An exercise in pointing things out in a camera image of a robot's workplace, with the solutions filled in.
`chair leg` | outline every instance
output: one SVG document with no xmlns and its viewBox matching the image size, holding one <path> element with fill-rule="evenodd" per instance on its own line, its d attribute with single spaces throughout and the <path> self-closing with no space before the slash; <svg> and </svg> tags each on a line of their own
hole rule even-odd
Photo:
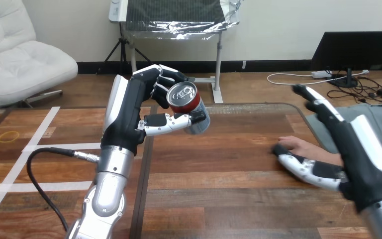
<svg viewBox="0 0 382 239">
<path fill-rule="evenodd" d="M 62 90 L 46 92 L 46 93 L 40 94 L 40 95 L 35 96 L 35 97 L 27 98 L 27 99 L 24 100 L 24 102 L 29 107 L 31 107 L 30 103 L 38 101 L 38 100 L 41 100 L 41 99 L 44 99 L 44 98 L 48 98 L 48 97 L 51 97 L 51 96 L 54 96 L 54 95 L 57 95 L 57 94 L 62 95 Z"/>
</svg>

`aluminum can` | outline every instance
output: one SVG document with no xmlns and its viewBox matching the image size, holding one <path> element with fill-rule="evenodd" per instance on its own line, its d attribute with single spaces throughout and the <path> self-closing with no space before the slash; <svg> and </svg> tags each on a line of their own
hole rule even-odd
<svg viewBox="0 0 382 239">
<path fill-rule="evenodd" d="M 166 99 L 175 113 L 188 114 L 195 111 L 203 111 L 206 119 L 184 129 L 188 134 L 201 134 L 210 125 L 210 116 L 207 113 L 203 100 L 197 87 L 192 82 L 180 82 L 172 86 Z"/>
</svg>

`white wall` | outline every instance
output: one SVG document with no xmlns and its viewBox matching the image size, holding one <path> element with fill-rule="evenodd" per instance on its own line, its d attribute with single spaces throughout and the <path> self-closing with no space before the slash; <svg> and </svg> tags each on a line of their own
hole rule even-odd
<svg viewBox="0 0 382 239">
<path fill-rule="evenodd" d="M 110 0 L 23 1 L 37 39 L 76 61 L 103 61 L 117 42 Z M 244 0 L 240 15 L 224 34 L 223 60 L 311 59 L 325 31 L 382 30 L 378 0 Z M 206 61 L 216 59 L 215 44 L 139 39 L 136 47 L 153 61 Z M 119 51 L 111 60 L 119 60 Z"/>
</svg>

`monitor stand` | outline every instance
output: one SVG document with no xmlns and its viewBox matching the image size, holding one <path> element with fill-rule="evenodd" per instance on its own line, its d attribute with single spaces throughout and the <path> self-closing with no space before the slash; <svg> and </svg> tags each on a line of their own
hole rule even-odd
<svg viewBox="0 0 382 239">
<path fill-rule="evenodd" d="M 335 80 L 335 81 L 329 81 L 330 84 L 342 87 L 342 88 L 353 88 L 358 85 L 358 81 L 355 77 L 352 77 L 352 68 L 348 68 L 346 70 L 346 78 Z"/>
</svg>

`human hand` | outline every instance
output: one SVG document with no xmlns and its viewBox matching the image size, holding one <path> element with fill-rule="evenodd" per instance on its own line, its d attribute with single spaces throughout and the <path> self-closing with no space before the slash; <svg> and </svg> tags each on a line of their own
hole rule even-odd
<svg viewBox="0 0 382 239">
<path fill-rule="evenodd" d="M 279 144 L 288 149 L 291 153 L 307 159 L 323 161 L 340 166 L 343 165 L 340 154 L 329 153 L 326 150 L 295 136 L 279 137 Z"/>
</svg>

